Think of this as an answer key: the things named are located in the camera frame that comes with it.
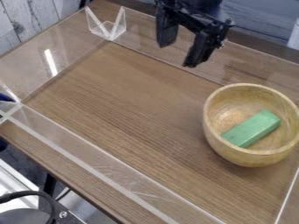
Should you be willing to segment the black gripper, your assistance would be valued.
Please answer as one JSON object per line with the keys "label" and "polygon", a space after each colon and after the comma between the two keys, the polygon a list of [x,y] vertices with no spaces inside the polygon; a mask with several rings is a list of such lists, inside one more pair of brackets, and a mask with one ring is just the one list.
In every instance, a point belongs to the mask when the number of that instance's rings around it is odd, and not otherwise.
{"label": "black gripper", "polygon": [[154,0],[157,45],[166,47],[176,41],[180,25],[196,33],[182,62],[185,67],[196,67],[208,60],[235,25],[221,9],[221,2],[223,0]]}

